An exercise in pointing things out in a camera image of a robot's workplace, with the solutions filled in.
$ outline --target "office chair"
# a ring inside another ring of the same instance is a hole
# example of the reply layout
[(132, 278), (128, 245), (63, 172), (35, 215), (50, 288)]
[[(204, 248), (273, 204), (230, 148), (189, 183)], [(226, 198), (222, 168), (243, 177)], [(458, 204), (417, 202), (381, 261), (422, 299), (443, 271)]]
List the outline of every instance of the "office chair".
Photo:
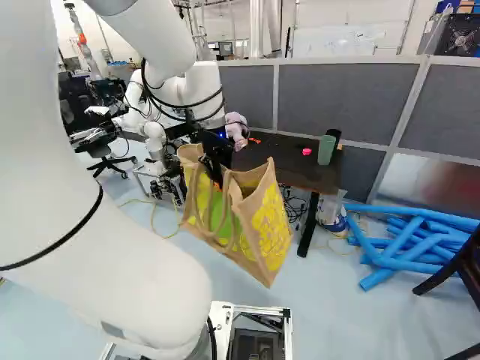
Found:
[[(86, 78), (74, 77), (69, 72), (59, 73), (58, 90), (61, 118), (75, 152), (88, 152), (92, 158), (101, 159), (101, 162), (88, 167), (87, 170), (95, 170), (93, 176), (96, 178), (105, 169), (111, 169), (126, 179), (127, 172), (119, 169), (116, 164), (127, 161), (136, 164), (137, 158), (135, 156), (108, 158), (112, 153), (108, 144), (118, 137), (119, 130), (109, 113), (106, 115), (85, 113), (87, 108), (96, 105), (86, 85)], [(85, 137), (77, 138), (78, 134), (85, 134)]]
[[(476, 307), (480, 311), (480, 225), (475, 229), (460, 251), (436, 274), (430, 276), (412, 291), (421, 296), (438, 287), (455, 272), (460, 275)], [(446, 360), (465, 360), (480, 355), (480, 343), (465, 349)]]

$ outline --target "dark wooden table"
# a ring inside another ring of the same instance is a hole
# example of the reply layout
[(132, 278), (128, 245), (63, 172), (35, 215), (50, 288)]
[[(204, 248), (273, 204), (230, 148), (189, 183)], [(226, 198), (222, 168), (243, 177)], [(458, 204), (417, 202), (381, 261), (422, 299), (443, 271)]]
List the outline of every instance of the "dark wooden table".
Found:
[[(251, 170), (271, 156), (278, 182), (311, 192), (307, 220), (297, 250), (300, 257), (306, 257), (317, 223), (315, 215), (320, 194), (336, 194), (338, 191), (342, 151), (334, 153), (328, 166), (320, 166), (317, 163), (319, 140), (258, 131), (252, 131), (250, 137), (261, 143), (249, 141), (246, 148), (234, 153), (234, 170)], [(304, 156), (304, 148), (312, 149), (311, 155)]]

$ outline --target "green bottle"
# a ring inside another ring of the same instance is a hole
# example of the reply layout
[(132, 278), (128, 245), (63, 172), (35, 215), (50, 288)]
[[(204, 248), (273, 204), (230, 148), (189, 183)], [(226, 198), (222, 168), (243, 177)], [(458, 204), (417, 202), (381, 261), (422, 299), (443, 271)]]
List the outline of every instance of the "green bottle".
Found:
[(322, 135), (320, 137), (320, 146), (318, 148), (318, 157), (316, 159), (319, 165), (330, 164), (330, 159), (332, 159), (336, 142), (337, 139), (332, 135)]

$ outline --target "brown paper bag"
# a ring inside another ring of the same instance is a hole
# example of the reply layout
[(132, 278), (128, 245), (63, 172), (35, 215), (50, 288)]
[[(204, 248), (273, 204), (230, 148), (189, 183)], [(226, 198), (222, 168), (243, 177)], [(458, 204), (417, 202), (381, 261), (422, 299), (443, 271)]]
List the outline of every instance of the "brown paper bag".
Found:
[(201, 145), (178, 149), (188, 185), (182, 226), (270, 287), (292, 241), (273, 159), (247, 172), (223, 168), (222, 191), (202, 154)]

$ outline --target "gray floor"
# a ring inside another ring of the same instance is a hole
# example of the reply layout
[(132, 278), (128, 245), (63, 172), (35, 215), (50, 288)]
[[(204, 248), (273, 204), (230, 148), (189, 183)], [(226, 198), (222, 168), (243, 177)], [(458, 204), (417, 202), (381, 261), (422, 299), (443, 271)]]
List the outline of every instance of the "gray floor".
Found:
[[(116, 154), (125, 151), (123, 141), (113, 143)], [(131, 142), (130, 153), (140, 160), (146, 156), (143, 144), (137, 142)], [(85, 154), (80, 159), (85, 165), (94, 162)], [(133, 176), (123, 180), (107, 172), (99, 180), (118, 204), (142, 198)], [(123, 209), (149, 228), (149, 204), (135, 203)], [(157, 231), (170, 234), (175, 219), (169, 205), (159, 208)], [(372, 235), (384, 231), (373, 222), (367, 229)], [(214, 284), (214, 299), (291, 307), (295, 360), (434, 360), (480, 341), (480, 313), (461, 281), (449, 280), (419, 298), (411, 289), (425, 277), (402, 273), (365, 293), (357, 283), (371, 270), (359, 265), (360, 252), (341, 255), (352, 248), (320, 228), (307, 259), (296, 256), (296, 244), (291, 247), (271, 289), (187, 232), (171, 241), (205, 266)], [(327, 241), (335, 252), (323, 247)], [(83, 325), (62, 304), (12, 283), (0, 287), (0, 359), (97, 360), (104, 345), (102, 334)]]

